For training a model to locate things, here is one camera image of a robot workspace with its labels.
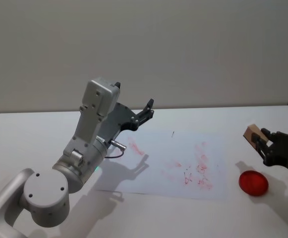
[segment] table surface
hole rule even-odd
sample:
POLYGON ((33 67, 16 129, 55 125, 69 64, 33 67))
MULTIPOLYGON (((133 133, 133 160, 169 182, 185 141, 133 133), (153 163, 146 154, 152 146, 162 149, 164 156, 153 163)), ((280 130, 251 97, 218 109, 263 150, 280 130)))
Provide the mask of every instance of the table surface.
MULTIPOLYGON (((0 190, 20 170, 47 170, 73 135, 79 112, 0 114, 0 190)), ((288 238, 288 170, 265 167, 243 138, 252 123, 288 133, 288 106, 156 110, 145 129, 189 130, 223 135, 228 198, 194 200, 126 194, 92 187, 96 171, 79 192, 70 195, 71 211, 54 228, 41 228, 23 211, 14 227, 29 238, 271 237, 288 238), (238 186, 242 171, 263 172, 269 192, 250 197, 238 186)))

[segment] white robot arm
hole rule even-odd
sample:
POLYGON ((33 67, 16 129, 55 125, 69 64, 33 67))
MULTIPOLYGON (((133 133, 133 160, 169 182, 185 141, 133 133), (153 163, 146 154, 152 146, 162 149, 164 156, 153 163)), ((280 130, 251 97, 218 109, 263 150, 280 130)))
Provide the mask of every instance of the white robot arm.
POLYGON ((153 117, 150 100, 133 113, 117 103, 120 83, 91 80, 83 96, 76 131, 53 169, 21 171, 0 192, 0 238, 26 238, 12 226, 23 209, 42 227, 54 227, 69 214, 69 194, 79 191, 106 157, 108 148, 126 147, 115 139, 123 130, 137 130, 153 117))

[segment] red plastic lid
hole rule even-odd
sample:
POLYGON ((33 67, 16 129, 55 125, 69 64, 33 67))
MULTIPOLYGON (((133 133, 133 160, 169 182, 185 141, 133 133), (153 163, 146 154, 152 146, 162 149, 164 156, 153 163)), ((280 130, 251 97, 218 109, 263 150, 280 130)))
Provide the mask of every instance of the red plastic lid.
POLYGON ((268 181, 261 173, 253 170, 243 172, 239 176, 240 188, 251 196, 262 196, 268 190, 268 181))

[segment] white wall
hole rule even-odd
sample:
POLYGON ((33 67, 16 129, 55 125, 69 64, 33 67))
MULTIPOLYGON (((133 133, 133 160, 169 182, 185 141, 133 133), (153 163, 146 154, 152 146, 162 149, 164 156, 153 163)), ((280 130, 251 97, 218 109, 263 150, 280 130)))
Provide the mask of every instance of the white wall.
POLYGON ((0 112, 288 102, 288 0, 0 0, 0 112))

